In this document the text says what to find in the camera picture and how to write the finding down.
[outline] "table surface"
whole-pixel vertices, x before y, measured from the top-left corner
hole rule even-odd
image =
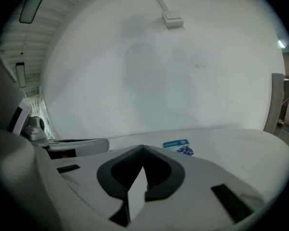
[[[163,148],[187,139],[195,157],[228,170],[256,189],[265,200],[278,196],[289,179],[289,147],[276,136],[253,129],[189,129],[109,139],[109,150],[145,144]]]

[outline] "small box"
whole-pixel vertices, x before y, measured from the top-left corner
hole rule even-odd
[[[179,11],[163,11],[162,17],[167,28],[183,26],[184,20]]]

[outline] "white wall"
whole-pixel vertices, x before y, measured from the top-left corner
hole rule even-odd
[[[273,25],[253,0],[87,0],[44,62],[42,88],[61,138],[182,128],[263,129],[271,74],[284,73]]]

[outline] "bright light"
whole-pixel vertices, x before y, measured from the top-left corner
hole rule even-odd
[[[278,43],[279,43],[279,46],[281,47],[281,48],[285,48],[286,46],[283,44],[283,42],[282,41],[278,41]]]

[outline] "rectangular light fixture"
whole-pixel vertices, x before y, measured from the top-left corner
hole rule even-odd
[[[16,63],[16,73],[20,87],[26,87],[25,63]]]
[[[281,48],[285,48],[286,46],[283,44],[283,42],[282,41],[278,41],[278,43],[279,43],[279,46],[281,47]]]
[[[20,14],[19,22],[32,23],[41,2],[42,0],[26,0]]]

